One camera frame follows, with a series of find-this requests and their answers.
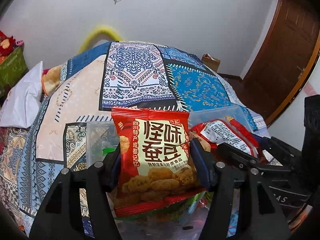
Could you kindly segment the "red barcode snack bag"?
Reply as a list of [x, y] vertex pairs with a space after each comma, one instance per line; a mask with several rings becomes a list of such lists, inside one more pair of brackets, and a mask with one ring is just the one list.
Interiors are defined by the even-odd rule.
[[263, 152], [257, 139], [238, 121], [227, 116], [201, 121], [190, 116], [188, 119], [189, 135], [196, 138], [204, 150], [216, 154], [217, 146], [222, 143], [237, 148], [259, 161], [264, 160]]

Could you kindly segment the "red broad bean bag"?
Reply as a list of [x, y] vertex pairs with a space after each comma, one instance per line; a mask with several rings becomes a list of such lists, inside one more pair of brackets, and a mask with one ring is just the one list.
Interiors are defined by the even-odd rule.
[[113, 107], [121, 166], [116, 217], [158, 210], [203, 191], [190, 155], [188, 112]]

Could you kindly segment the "green edged cracker bag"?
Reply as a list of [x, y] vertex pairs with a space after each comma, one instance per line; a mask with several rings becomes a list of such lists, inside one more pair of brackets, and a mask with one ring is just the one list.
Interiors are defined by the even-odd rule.
[[119, 137], [114, 129], [92, 131], [88, 141], [88, 153], [91, 161], [103, 161], [105, 155], [114, 151], [119, 144]]

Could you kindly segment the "green snack packet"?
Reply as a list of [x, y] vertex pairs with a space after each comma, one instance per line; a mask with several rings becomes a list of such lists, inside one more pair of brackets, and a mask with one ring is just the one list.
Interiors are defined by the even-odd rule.
[[205, 193], [206, 192], [203, 191], [203, 192], [200, 192], [200, 193], [196, 194], [193, 197], [193, 200], [191, 201], [191, 204], [187, 208], [187, 214], [191, 215], [196, 210], [200, 200], [204, 197]]

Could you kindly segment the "clear plastic storage bin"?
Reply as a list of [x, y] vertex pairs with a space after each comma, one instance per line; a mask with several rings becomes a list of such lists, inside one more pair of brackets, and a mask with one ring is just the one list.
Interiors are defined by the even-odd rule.
[[202, 192], [192, 139], [215, 152], [227, 143], [252, 157], [258, 142], [237, 106], [195, 112], [121, 108], [110, 121], [86, 125], [87, 165], [111, 164], [110, 198], [117, 219], [182, 202]]

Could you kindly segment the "patchwork patterned bedspread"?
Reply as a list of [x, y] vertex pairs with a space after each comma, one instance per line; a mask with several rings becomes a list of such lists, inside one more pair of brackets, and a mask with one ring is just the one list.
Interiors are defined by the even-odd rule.
[[26, 129], [1, 127], [1, 201], [29, 233], [58, 173], [86, 168], [86, 124], [112, 107], [202, 111], [239, 106], [250, 129], [265, 121], [193, 54], [145, 42], [106, 42], [42, 72], [40, 109]]

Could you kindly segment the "brown wooden door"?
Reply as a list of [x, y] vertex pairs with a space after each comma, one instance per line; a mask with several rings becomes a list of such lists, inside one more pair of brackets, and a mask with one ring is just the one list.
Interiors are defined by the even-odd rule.
[[271, 124], [291, 100], [319, 38], [319, 16], [307, 0], [278, 0], [264, 42], [244, 82], [255, 95], [251, 109]]

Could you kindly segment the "brown cardboard box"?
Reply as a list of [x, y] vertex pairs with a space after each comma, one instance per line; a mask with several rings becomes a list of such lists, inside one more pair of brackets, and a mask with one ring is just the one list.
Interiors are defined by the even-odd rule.
[[201, 59], [202, 63], [209, 67], [212, 71], [217, 72], [221, 61], [209, 54], [204, 54]]

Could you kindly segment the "white pillow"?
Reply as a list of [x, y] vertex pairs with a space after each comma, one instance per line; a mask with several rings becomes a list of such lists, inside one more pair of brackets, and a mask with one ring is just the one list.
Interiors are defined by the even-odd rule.
[[29, 128], [40, 109], [43, 62], [40, 61], [10, 90], [1, 108], [1, 127]]

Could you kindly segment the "green storage box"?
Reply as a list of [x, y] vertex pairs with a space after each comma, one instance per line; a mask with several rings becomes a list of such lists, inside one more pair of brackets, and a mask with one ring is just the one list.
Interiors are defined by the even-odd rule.
[[6, 98], [12, 87], [14, 87], [28, 71], [23, 50], [21, 47], [17, 47], [5, 61], [1, 63], [1, 98]]

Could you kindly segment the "yellow curved bed rail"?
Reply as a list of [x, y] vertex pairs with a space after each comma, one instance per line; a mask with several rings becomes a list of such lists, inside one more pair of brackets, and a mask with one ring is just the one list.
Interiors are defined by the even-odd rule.
[[77, 54], [81, 54], [91, 48], [94, 42], [101, 40], [108, 41], [122, 41], [123, 38], [111, 27], [106, 25], [99, 25], [94, 28], [82, 42]]

